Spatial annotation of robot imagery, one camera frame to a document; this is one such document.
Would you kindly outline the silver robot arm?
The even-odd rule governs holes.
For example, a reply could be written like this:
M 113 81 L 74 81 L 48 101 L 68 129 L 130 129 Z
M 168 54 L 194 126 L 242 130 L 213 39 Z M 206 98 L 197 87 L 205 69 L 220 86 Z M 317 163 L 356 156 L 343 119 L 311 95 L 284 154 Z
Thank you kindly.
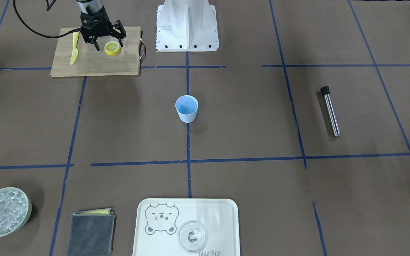
M 101 0 L 77 0 L 76 2 L 81 10 L 80 33 L 86 44 L 94 45 L 99 51 L 97 39 L 103 36 L 112 36 L 118 40 L 120 47 L 123 47 L 126 31 L 121 21 L 110 21 Z

